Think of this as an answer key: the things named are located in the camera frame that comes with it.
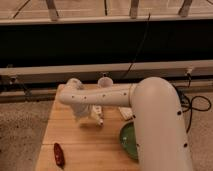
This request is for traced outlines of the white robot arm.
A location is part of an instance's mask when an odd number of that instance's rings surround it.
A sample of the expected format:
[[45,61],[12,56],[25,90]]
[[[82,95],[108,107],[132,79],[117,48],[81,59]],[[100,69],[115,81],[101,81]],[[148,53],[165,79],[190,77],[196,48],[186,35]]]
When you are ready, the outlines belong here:
[[160,77],[137,84],[84,89],[70,79],[60,102],[80,116],[89,105],[129,107],[133,112],[140,171],[194,171],[181,102],[174,86]]

